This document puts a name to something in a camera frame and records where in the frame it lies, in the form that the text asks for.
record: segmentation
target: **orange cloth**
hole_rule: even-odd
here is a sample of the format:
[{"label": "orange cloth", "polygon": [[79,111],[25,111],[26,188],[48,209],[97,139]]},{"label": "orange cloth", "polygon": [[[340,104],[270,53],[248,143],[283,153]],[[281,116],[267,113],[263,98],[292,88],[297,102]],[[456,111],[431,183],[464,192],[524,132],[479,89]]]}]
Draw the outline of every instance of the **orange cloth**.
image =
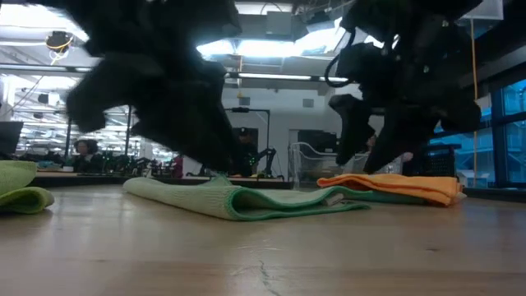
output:
[{"label": "orange cloth", "polygon": [[450,206],[457,202],[462,185],[451,177],[405,177],[398,174],[343,174],[334,178],[321,178],[318,186],[345,186],[353,190],[377,190],[421,197],[431,202]]}]

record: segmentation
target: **table surface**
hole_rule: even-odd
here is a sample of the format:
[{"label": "table surface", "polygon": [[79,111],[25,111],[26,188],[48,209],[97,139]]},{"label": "table surface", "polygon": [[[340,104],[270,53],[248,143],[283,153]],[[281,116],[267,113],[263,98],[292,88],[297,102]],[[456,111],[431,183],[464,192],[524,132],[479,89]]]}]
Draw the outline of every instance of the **table surface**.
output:
[{"label": "table surface", "polygon": [[526,205],[372,210],[230,222],[123,194],[53,189],[0,216],[0,295],[520,295]]}]

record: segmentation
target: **folded green towel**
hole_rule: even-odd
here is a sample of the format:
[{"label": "folded green towel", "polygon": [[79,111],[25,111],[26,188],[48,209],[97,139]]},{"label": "folded green towel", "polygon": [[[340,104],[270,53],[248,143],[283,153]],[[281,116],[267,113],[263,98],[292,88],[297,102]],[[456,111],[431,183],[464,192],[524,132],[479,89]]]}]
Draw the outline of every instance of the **folded green towel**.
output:
[{"label": "folded green towel", "polygon": [[54,203],[51,192],[25,187],[36,176],[36,163],[0,161],[0,212],[35,214]]},{"label": "folded green towel", "polygon": [[[124,183],[124,190],[205,215],[245,221],[365,210],[369,206],[348,199],[372,194],[338,186],[314,192],[253,190],[234,186],[225,177],[217,177],[197,186],[168,185],[149,178],[134,178]],[[333,202],[335,198],[347,201]]]}]

